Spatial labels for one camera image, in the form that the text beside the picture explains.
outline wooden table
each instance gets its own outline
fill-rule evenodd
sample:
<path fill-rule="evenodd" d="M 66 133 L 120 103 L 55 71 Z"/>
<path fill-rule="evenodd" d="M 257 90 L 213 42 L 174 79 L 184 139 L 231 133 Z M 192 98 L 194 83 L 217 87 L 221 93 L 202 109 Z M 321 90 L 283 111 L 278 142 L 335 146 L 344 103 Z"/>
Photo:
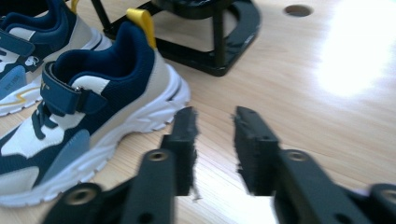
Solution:
<path fill-rule="evenodd" d="M 104 0 L 115 20 L 144 3 Z M 396 183 L 396 3 L 380 1 L 256 0 L 262 13 L 257 39 L 225 77 L 212 77 L 170 62 L 188 81 L 190 105 L 201 134 L 196 185 L 203 197 L 177 199 L 177 223 L 274 223 L 271 200 L 247 195 L 236 172 L 232 114 L 237 105 L 256 110 L 282 141 L 312 155 L 337 184 L 366 189 Z M 284 8 L 304 4 L 307 17 Z M 79 15 L 102 29 L 91 1 Z M 154 18 L 159 37 L 211 49 L 210 20 L 184 21 L 162 12 Z M 227 30 L 234 18 L 226 15 Z M 0 118 L 0 134 L 28 118 L 34 108 Z M 141 155 L 162 135 L 132 133 L 92 180 L 111 189 L 135 175 Z M 1 223 L 39 223 L 52 203 L 0 208 Z"/>

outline white shoe sole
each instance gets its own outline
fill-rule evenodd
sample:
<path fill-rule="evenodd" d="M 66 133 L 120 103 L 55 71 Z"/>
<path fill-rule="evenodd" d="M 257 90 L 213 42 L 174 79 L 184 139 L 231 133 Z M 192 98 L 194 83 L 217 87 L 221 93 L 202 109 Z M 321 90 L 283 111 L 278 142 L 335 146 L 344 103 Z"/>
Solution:
<path fill-rule="evenodd" d="M 91 30 L 92 39 L 81 49 L 102 50 L 108 49 L 111 46 L 111 41 L 107 37 L 104 37 L 93 28 Z M 21 111 L 25 107 L 29 107 L 35 102 L 42 100 L 40 96 L 42 66 L 35 71 L 39 76 L 31 83 L 0 100 L 0 117 Z"/>
<path fill-rule="evenodd" d="M 164 128 L 166 123 L 171 122 L 176 112 L 184 108 L 191 98 L 187 82 L 172 66 L 167 65 L 167 67 L 171 74 L 171 81 L 160 96 L 131 113 L 121 126 L 107 133 L 101 141 L 55 177 L 30 191 L 0 196 L 0 205 L 23 207 L 51 201 L 76 184 L 89 181 L 95 173 L 102 170 L 107 161 L 112 158 L 119 141 L 125 134 L 148 133 Z"/>

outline sneaker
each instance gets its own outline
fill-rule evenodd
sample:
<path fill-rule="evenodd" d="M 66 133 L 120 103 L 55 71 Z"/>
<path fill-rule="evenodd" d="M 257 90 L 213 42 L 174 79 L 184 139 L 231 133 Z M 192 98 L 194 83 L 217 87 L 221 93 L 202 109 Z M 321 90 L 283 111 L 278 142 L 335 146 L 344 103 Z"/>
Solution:
<path fill-rule="evenodd" d="M 0 22 L 0 116 L 41 100 L 42 64 L 70 49 L 107 49 L 111 41 L 90 28 L 64 0 L 47 0 L 42 17 L 9 13 Z"/>
<path fill-rule="evenodd" d="M 32 117 L 0 139 L 5 206 L 49 201 L 90 180 L 125 134 L 165 127 L 190 100 L 186 81 L 131 22 L 109 49 L 45 63 L 40 90 Z"/>

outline yellow pull tab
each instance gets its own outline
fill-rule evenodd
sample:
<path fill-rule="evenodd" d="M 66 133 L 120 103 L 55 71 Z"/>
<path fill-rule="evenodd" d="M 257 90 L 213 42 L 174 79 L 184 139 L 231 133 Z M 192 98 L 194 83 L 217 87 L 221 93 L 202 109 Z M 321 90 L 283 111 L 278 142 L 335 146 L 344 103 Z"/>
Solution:
<path fill-rule="evenodd" d="M 77 14 L 77 4 L 78 4 L 78 1 L 79 0 L 72 0 L 72 6 L 71 6 L 71 10 L 72 10 L 72 12 L 74 12 L 75 14 Z"/>
<path fill-rule="evenodd" d="M 155 42 L 154 23 L 149 12 L 145 9 L 128 8 L 128 10 L 126 10 L 126 17 L 145 32 L 148 44 L 153 49 L 156 49 L 157 44 Z"/>

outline velcro strap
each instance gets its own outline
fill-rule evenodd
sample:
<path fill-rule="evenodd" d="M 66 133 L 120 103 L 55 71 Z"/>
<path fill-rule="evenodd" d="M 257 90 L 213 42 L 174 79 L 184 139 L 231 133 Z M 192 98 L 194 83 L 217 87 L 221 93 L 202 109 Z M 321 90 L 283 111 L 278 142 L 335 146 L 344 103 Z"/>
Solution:
<path fill-rule="evenodd" d="M 46 104 L 65 114 L 93 114 L 107 104 L 107 99 L 91 90 L 75 90 L 44 69 L 40 94 Z"/>
<path fill-rule="evenodd" d="M 22 38 L 0 30 L 0 48 L 6 49 L 23 57 L 30 56 L 35 50 L 35 45 Z"/>

